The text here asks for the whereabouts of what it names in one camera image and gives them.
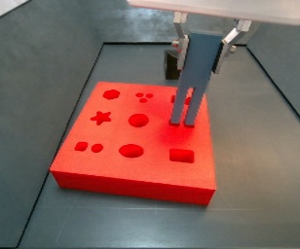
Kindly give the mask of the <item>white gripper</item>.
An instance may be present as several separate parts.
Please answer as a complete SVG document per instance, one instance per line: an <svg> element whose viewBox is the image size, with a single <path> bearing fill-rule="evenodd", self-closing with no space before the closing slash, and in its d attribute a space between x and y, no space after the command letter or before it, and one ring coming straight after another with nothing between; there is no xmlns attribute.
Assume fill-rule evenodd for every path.
<svg viewBox="0 0 300 249"><path fill-rule="evenodd" d="M130 6L149 8L174 13L177 39L177 69L183 68L189 37L182 25L187 14L198 14L221 18L235 18L235 26L222 39L213 72L221 72L225 57L231 46L249 31L251 21L300 25L300 0L126 0Z"/></svg>

